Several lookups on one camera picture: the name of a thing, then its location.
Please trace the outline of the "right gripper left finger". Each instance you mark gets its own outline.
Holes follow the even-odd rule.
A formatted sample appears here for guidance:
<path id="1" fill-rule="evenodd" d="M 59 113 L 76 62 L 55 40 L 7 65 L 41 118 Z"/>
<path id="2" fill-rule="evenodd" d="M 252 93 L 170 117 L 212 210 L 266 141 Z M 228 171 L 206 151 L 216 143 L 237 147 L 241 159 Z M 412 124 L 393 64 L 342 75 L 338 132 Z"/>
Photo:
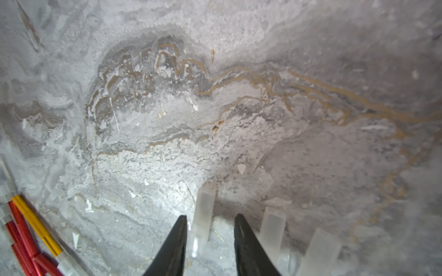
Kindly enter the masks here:
<path id="1" fill-rule="evenodd" d="M 144 276 L 182 276 L 184 273 L 188 222 L 185 215 L 176 220 L 158 254 Z"/>

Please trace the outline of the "translucent protective cap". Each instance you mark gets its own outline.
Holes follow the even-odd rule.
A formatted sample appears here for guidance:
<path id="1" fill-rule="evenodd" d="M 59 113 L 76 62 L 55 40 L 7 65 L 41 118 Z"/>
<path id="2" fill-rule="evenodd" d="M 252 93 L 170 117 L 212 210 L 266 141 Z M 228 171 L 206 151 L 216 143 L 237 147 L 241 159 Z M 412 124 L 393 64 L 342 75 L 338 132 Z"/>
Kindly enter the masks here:
<path id="1" fill-rule="evenodd" d="M 189 246 L 193 258 L 202 256 L 208 243 L 215 198 L 216 191 L 213 189 L 201 187 L 198 190 L 189 238 Z"/>
<path id="2" fill-rule="evenodd" d="M 287 215 L 282 210 L 265 208 L 258 240 L 274 264 L 280 256 L 286 222 Z"/>
<path id="3" fill-rule="evenodd" d="M 342 246 L 338 237 L 317 228 L 296 276 L 330 276 Z"/>

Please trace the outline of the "red carving knife steep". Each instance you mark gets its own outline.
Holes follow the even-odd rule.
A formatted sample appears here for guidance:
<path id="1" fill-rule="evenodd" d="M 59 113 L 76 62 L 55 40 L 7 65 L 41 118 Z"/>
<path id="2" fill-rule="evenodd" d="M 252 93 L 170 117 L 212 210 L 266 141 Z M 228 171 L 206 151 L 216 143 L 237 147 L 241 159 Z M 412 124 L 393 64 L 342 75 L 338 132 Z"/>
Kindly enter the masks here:
<path id="1" fill-rule="evenodd" d="M 22 212 L 19 210 L 18 206 L 15 204 L 15 202 L 13 200 L 11 200 L 1 206 L 1 218 L 6 215 L 11 215 L 13 221 L 15 222 L 18 232 L 21 236 L 21 240 L 23 241 L 25 249 L 26 249 L 26 251 L 27 251 L 32 263 L 33 263 L 32 258 L 36 254 L 41 253 L 41 252 L 38 249 L 32 235 L 30 233 L 30 230 L 28 229 L 28 225 L 25 221 L 25 217 L 23 216 Z"/>

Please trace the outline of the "red carving knife left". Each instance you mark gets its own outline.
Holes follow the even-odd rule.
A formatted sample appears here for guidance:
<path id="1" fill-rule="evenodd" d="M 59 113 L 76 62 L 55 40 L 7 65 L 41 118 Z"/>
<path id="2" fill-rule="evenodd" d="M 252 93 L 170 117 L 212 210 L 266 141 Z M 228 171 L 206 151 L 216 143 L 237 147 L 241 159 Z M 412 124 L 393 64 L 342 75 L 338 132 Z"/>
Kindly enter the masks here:
<path id="1" fill-rule="evenodd" d="M 34 270 L 33 263 L 25 249 L 24 243 L 18 232 L 15 222 L 11 215 L 6 215 L 1 218 L 1 225 L 8 231 L 6 235 L 8 242 L 26 276 L 37 276 Z"/>

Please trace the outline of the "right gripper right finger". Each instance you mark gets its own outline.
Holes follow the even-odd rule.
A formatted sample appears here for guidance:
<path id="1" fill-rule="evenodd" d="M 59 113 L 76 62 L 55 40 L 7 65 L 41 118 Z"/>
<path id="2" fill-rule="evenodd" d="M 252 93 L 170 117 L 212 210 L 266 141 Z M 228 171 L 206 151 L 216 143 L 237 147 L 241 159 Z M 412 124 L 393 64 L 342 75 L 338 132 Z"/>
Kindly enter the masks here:
<path id="1" fill-rule="evenodd" d="M 234 249 L 239 276 L 280 276 L 242 214 L 235 218 Z"/>

